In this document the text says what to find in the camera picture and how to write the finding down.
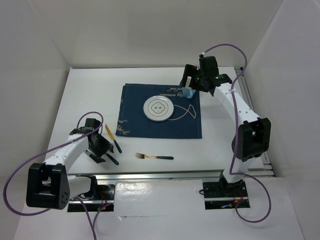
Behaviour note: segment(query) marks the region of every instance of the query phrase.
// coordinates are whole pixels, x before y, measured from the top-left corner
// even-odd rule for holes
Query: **wall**
[[[254,108],[271,120],[269,156],[306,240],[320,236],[320,1],[285,0],[245,73]]]
[[[252,56],[282,0],[31,0],[72,67],[198,64],[220,43]],[[243,66],[228,47],[220,66]]]
[[[45,150],[68,68],[25,0],[0,7],[0,187],[20,163]],[[17,210],[25,202],[27,167],[9,186]],[[1,239],[13,239],[19,217],[0,200]]]

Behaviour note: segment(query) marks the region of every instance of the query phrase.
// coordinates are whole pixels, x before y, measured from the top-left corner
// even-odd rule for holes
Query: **gold fork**
[[[152,159],[168,159],[168,160],[173,160],[173,156],[147,156],[142,153],[135,153],[135,156],[139,159],[146,159],[146,158],[152,158]]]

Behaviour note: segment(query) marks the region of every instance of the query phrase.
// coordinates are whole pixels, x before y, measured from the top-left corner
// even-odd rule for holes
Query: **blue cloth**
[[[152,96],[165,96],[174,104],[173,115],[165,121],[148,119],[144,104]],[[128,84],[122,88],[117,136],[154,139],[201,139],[200,97],[183,97],[180,86]]]

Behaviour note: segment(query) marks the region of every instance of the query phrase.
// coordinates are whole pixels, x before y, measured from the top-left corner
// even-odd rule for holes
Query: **fork handle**
[[[156,156],[157,159],[168,159],[168,160],[173,160],[175,159],[173,156]]]

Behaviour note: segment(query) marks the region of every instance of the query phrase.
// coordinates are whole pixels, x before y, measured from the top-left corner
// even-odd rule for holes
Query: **white plate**
[[[156,122],[167,120],[174,113],[174,104],[165,96],[152,96],[143,105],[145,116]]]

